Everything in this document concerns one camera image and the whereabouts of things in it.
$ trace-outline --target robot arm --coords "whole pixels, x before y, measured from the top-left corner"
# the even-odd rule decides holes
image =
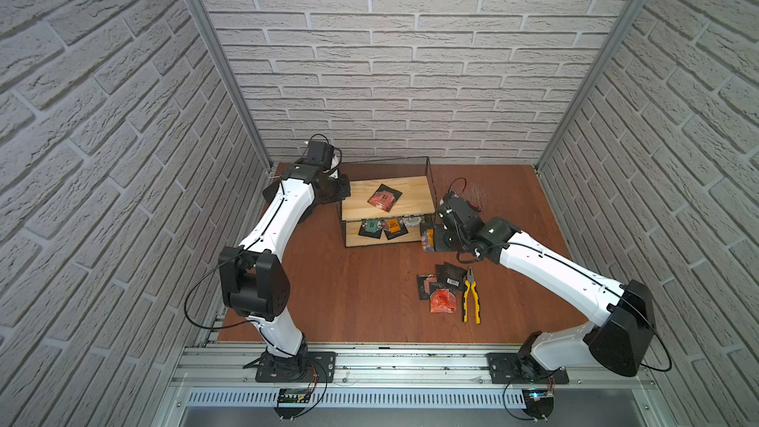
[[[536,381],[562,366],[594,362],[620,375],[637,375],[655,329],[649,289],[636,280],[625,286],[587,270],[502,218],[483,223],[478,211],[449,191],[436,210],[443,222],[436,228],[442,230],[442,246],[516,270],[588,318],[578,327],[530,335],[517,355],[520,376]]]
[[[256,327],[266,351],[286,365],[285,371],[302,372],[308,351],[287,309],[290,281],[280,258],[295,227],[314,206],[350,194],[335,150],[326,142],[310,141],[306,156],[264,189],[270,205],[253,231],[239,247],[225,247],[219,255],[224,304]]]

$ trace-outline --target wire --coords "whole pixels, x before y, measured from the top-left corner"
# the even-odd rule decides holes
[[[287,351],[284,351],[282,348],[279,348],[277,345],[273,344],[271,341],[269,341],[269,338],[263,336],[263,332],[261,331],[261,327],[259,325],[255,325],[255,324],[253,324],[253,325],[256,327],[256,330],[258,331],[258,334],[261,335],[261,337],[263,338],[264,341],[266,341],[266,344],[274,346],[274,349],[277,350],[277,351],[279,351],[280,353],[284,353],[284,354],[286,354],[288,356],[297,356],[297,355],[294,355],[292,353],[288,353]]]
[[[460,176],[460,177],[458,177],[458,178],[455,178],[455,179],[454,179],[454,180],[451,182],[451,184],[450,184],[450,185],[448,185],[448,191],[452,191],[452,190],[453,190],[453,184],[454,184],[454,183],[456,183],[456,181],[457,181],[457,180],[461,180],[461,179],[464,181],[464,188],[462,188],[462,189],[461,189],[461,193],[459,193],[459,196],[461,196],[462,194],[464,194],[464,190],[466,190],[466,189],[467,189],[467,179],[465,179],[463,176]]]
[[[258,368],[258,366],[261,366],[261,358],[263,358],[263,355],[255,358],[250,363],[247,363],[247,364],[243,365],[242,369]]]
[[[456,222],[456,213],[453,213],[453,217],[451,219],[453,220],[453,227],[456,229],[456,236],[459,237],[459,244],[463,246],[464,239],[461,237],[461,233],[459,232],[459,223]]]
[[[324,170],[324,173],[327,174],[327,175],[332,175],[332,173],[335,170],[337,170],[340,167],[340,164],[342,163],[342,150],[340,150],[337,147],[334,147],[334,148],[335,148],[335,150],[337,150],[338,152],[340,152],[340,158],[338,158],[337,164],[335,164],[335,166],[333,168],[331,168],[329,170]]]
[[[302,416],[305,416],[306,414],[308,414],[314,407],[316,407],[316,406],[319,405],[319,403],[322,401],[322,399],[324,399],[324,395],[327,393],[327,384],[329,384],[329,382],[328,382],[329,375],[327,374],[327,371],[324,369],[324,367],[322,365],[318,364],[318,362],[317,362],[316,359],[312,359],[312,358],[309,358],[309,359],[312,362],[311,363],[311,368],[313,368],[315,365],[319,366],[319,368],[321,368],[322,372],[324,373],[324,391],[322,391],[322,395],[319,396],[319,399],[317,399],[316,403],[314,403],[311,407],[309,407],[305,411],[297,414],[296,416],[293,416],[292,417],[293,419],[297,419],[298,417],[302,417]]]
[[[550,391],[550,390],[551,390],[551,381],[553,380],[553,375],[554,375],[554,374],[555,374],[557,371],[559,371],[560,369],[561,369],[561,368],[556,368],[556,369],[554,369],[552,372],[548,373],[547,375],[543,376],[542,378],[538,378],[538,379],[537,379],[535,382],[538,382],[538,381],[543,381],[545,378],[548,378],[548,379],[549,379],[549,383],[548,383],[548,386],[549,386],[549,387],[548,387],[548,390]],[[524,378],[513,378],[513,379],[510,379],[510,380],[508,381],[508,383],[506,383],[506,386],[504,386],[504,388],[503,388],[503,394],[501,394],[501,401],[503,401],[503,408],[504,408],[504,409],[506,409],[506,413],[507,413],[507,414],[509,414],[511,417],[513,417],[513,418],[515,418],[515,419],[517,419],[517,420],[524,420],[524,421],[534,421],[534,420],[536,420],[536,418],[535,418],[535,417],[531,417],[531,418],[529,418],[529,419],[525,419],[524,417],[517,417],[517,416],[515,416],[514,414],[512,414],[512,412],[511,412],[511,411],[508,409],[508,407],[506,407],[506,389],[508,389],[508,386],[512,385],[512,383],[513,383],[514,381],[517,381],[517,380],[520,380],[520,381],[526,381],[526,379],[524,379]]]
[[[536,252],[540,253],[541,255],[543,255],[543,256],[545,256],[547,258],[553,259],[554,261],[557,261],[557,262],[561,262],[562,264],[564,264],[565,266],[567,266],[571,270],[574,270],[575,272],[577,272],[578,274],[582,275],[583,277],[585,277],[586,279],[590,280],[591,282],[593,282],[593,283],[601,286],[605,290],[608,290],[609,293],[611,293],[613,296],[616,296],[622,302],[624,302],[625,304],[627,304],[628,307],[630,307],[633,310],[635,310],[635,313],[637,313],[638,316],[643,319],[643,321],[645,322],[645,324],[648,325],[648,327],[650,328],[650,330],[653,333],[653,335],[657,338],[657,340],[659,340],[659,343],[662,345],[662,348],[664,349],[664,353],[666,354],[667,364],[668,364],[668,366],[666,368],[657,368],[657,367],[654,367],[654,366],[649,366],[649,365],[647,365],[645,363],[641,363],[640,365],[643,366],[644,368],[649,368],[652,371],[658,371],[658,372],[668,372],[668,371],[672,370],[672,355],[669,354],[669,350],[667,349],[666,345],[664,344],[664,340],[662,340],[662,337],[659,336],[659,333],[657,332],[656,328],[653,327],[653,324],[642,313],[640,313],[640,311],[634,305],[632,305],[627,300],[623,299],[621,297],[621,295],[615,293],[612,289],[609,289],[607,286],[603,285],[598,280],[595,280],[591,276],[585,274],[582,270],[577,270],[576,268],[572,267],[570,264],[567,264],[566,262],[562,261],[561,259],[557,259],[557,258],[553,257],[551,254],[545,254],[545,253],[543,253],[543,251],[539,251],[538,249],[535,249],[532,246],[527,246],[526,244],[522,244],[520,242],[509,242],[508,244],[509,245],[513,244],[514,246],[521,246],[521,247],[525,247],[527,249],[532,249],[533,251],[536,251]]]
[[[321,137],[324,137],[324,140],[326,140],[328,144],[330,144],[330,145],[332,144],[332,143],[329,141],[329,138],[327,138],[327,136],[325,136],[324,134],[313,134],[311,137],[309,137],[309,139],[308,139],[308,140],[309,140],[309,141],[310,141],[310,140],[313,140],[313,138],[314,138],[314,137],[316,137],[316,136],[321,136]]]
[[[274,214],[272,215],[272,218],[269,220],[269,223],[267,223],[267,224],[266,224],[266,227],[264,227],[264,228],[263,228],[263,231],[261,232],[261,235],[260,235],[260,236],[258,236],[258,239],[256,239],[255,241],[253,241],[251,244],[248,244],[248,245],[247,245],[247,247],[244,247],[244,248],[240,249],[240,251],[239,251],[237,254],[235,254],[235,255],[234,255],[233,259],[236,259],[236,258],[237,258],[237,257],[238,257],[240,254],[242,254],[244,251],[247,251],[248,249],[250,249],[250,248],[252,247],[252,245],[253,245],[253,244],[255,244],[255,243],[257,243],[257,242],[261,241],[261,238],[263,237],[263,235],[264,235],[264,234],[266,234],[266,230],[268,230],[268,229],[269,229],[269,226],[271,226],[271,224],[272,224],[272,222],[274,221],[274,218],[276,217],[277,213],[279,213],[279,209],[282,207],[282,204],[283,204],[283,203],[285,203],[285,187],[282,185],[282,181],[281,181],[281,179],[279,180],[279,187],[280,187],[280,188],[281,188],[281,190],[282,190],[282,199],[281,199],[281,200],[280,200],[280,202],[279,202],[279,206],[277,206],[277,209],[274,211]],[[193,325],[193,326],[195,326],[195,327],[198,327],[198,328],[200,328],[200,329],[202,329],[202,330],[211,330],[211,331],[217,331],[217,330],[225,330],[226,328],[233,328],[233,327],[238,327],[238,326],[240,326],[240,325],[243,325],[243,324],[245,324],[245,323],[248,323],[248,320],[242,320],[242,321],[240,321],[240,322],[238,322],[238,323],[234,323],[234,324],[232,324],[232,325],[223,325],[223,326],[221,326],[221,327],[206,327],[206,326],[204,326],[204,325],[201,325],[201,324],[199,324],[199,323],[195,322],[195,320],[193,320],[192,318],[190,318],[189,308],[187,307],[187,304],[188,304],[188,303],[189,303],[189,301],[190,301],[190,295],[192,295],[192,293],[193,293],[195,290],[197,290],[197,288],[200,286],[200,284],[201,284],[201,283],[202,283],[202,282],[203,282],[203,281],[204,281],[204,280],[205,280],[205,279],[206,279],[208,276],[210,276],[211,274],[213,274],[213,273],[216,271],[216,269],[218,269],[218,268],[222,267],[222,266],[223,266],[224,264],[226,264],[227,262],[229,262],[229,261],[224,261],[224,262],[222,262],[221,264],[219,264],[219,265],[215,266],[213,269],[211,269],[211,270],[209,270],[208,272],[206,272],[206,273],[204,274],[204,276],[203,276],[202,278],[200,278],[200,280],[198,280],[198,281],[197,281],[197,283],[196,283],[196,284],[195,284],[195,285],[194,285],[194,286],[193,286],[193,287],[190,289],[190,291],[189,291],[189,292],[187,292],[187,295],[185,296],[185,318],[187,319],[187,321],[189,321],[189,322],[191,323],[191,325]]]
[[[317,384],[319,383],[319,375],[317,374],[316,368],[314,368],[313,365],[311,366],[311,371],[313,371],[313,378],[308,382],[308,387],[306,387],[306,392],[310,395],[313,394],[314,391],[317,390]]]

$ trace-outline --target white brick wallpaper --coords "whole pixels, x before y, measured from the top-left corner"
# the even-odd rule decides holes
[[[0,0],[1,426],[152,419],[261,179],[231,106],[183,0]]]
[[[204,1],[275,159],[461,164],[533,164],[625,2]]]
[[[757,31],[759,0],[649,0],[541,176],[574,257],[652,289],[679,425],[759,422]]]

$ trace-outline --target metal frame post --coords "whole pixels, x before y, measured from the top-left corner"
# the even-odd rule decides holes
[[[216,70],[221,76],[222,83],[229,93],[229,98],[232,100],[234,109],[237,110],[238,116],[242,121],[243,128],[247,136],[253,143],[253,148],[256,151],[263,166],[270,170],[272,168],[272,159],[269,156],[269,152],[266,150],[266,146],[263,144],[261,135],[256,128],[256,124],[251,117],[251,111],[247,108],[247,103],[240,90],[240,85],[237,82],[237,78],[234,77],[232,66],[229,64],[224,48],[219,40],[219,36],[216,34],[216,29],[211,23],[211,16],[206,10],[206,6],[203,0],[185,0],[187,9],[190,11],[195,24],[197,25],[197,31],[200,33],[200,37],[206,43],[208,47],[208,53],[213,60],[213,64],[216,65]]]
[[[570,124],[574,121],[574,116],[577,115],[577,112],[580,110],[587,97],[591,95],[593,87],[601,78],[606,67],[609,65],[609,62],[621,46],[621,43],[627,37],[630,28],[632,27],[632,23],[635,21],[635,18],[638,17],[638,14],[640,13],[640,10],[643,9],[643,5],[646,4],[646,1],[647,0],[627,0],[625,2],[625,6],[622,8],[619,17],[616,22],[614,22],[609,34],[606,36],[606,40],[603,41],[598,54],[593,59],[591,68],[580,82],[580,87],[574,93],[572,100],[569,101],[564,116],[562,116],[562,119],[559,121],[559,125],[556,127],[555,132],[548,141],[545,150],[543,150],[543,154],[541,154],[540,158],[537,160],[535,170],[538,174],[540,174],[543,168],[548,164],[548,160],[564,138],[564,134],[567,132]]]

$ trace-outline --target black bracket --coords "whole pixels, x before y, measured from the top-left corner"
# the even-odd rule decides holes
[[[310,351],[305,359],[305,364],[316,364],[315,369],[319,375],[319,384],[324,383],[322,376],[327,374],[327,382],[330,383],[335,378],[335,359],[337,353],[334,351]],[[273,383],[308,383],[313,377],[310,369],[303,372],[294,372],[291,368],[283,366],[279,360],[289,359],[280,358],[265,351],[261,355],[261,363],[256,371],[256,382],[273,382]]]
[[[255,273],[248,272],[255,268]],[[279,257],[268,249],[245,251],[226,246],[219,254],[224,305],[241,317],[250,314],[274,321],[287,307],[290,280]]]
[[[519,381],[546,386],[549,384],[550,372],[542,367],[538,369],[535,382],[526,381],[517,362],[517,353],[488,353],[487,365],[490,371],[490,381],[493,384],[508,384],[509,382],[514,384]],[[555,384],[569,384],[569,376],[564,369],[555,372],[553,380]]]

